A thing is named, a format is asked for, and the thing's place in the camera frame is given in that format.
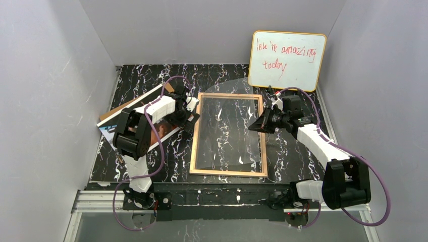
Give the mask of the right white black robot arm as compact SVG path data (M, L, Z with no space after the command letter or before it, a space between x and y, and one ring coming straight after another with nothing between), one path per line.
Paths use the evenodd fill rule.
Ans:
M272 106L265 108L248 129L267 134L285 129L309 149L325 169L323 180L291 182L282 200L290 204L325 203L332 210L366 204L371 200L368 166L334 147L333 142L325 138L314 119L304 115L300 97L278 94Z

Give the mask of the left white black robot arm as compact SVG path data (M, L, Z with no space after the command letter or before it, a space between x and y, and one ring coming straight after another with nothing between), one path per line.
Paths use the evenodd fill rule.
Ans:
M192 132L199 119L198 104L199 99L191 96L187 87L178 85L172 92L161 88L159 96L153 100L139 107L125 107L118 115L113 146L124 158L129 177L129 189L124 190L124 194L138 207L146 209L154 205L155 195L149 191L151 178L165 164L162 139L168 132L156 124L166 123L173 129ZM161 149L161 164L156 171L149 172L146 155L153 145Z

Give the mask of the brown cardboard backing board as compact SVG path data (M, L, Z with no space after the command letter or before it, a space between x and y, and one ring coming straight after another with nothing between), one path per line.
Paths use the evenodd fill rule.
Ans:
M168 97L167 93L173 92L174 89L170 84L165 87L159 84L130 102L103 114L97 126L116 127L121 121L132 127L138 127L140 121L151 120L153 125L168 122L166 116L175 110L175 101Z

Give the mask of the yellow rimmed whiteboard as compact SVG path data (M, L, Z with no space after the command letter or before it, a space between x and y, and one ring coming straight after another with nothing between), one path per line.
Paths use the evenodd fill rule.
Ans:
M313 92L318 83L327 37L324 34L256 31L248 83L253 87L297 87Z

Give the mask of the aluminium rail base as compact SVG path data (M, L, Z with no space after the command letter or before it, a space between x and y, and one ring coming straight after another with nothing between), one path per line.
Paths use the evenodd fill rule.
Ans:
M65 241L378 241L373 227L312 203L269 208L269 185L159 184L142 210L123 194L79 191Z

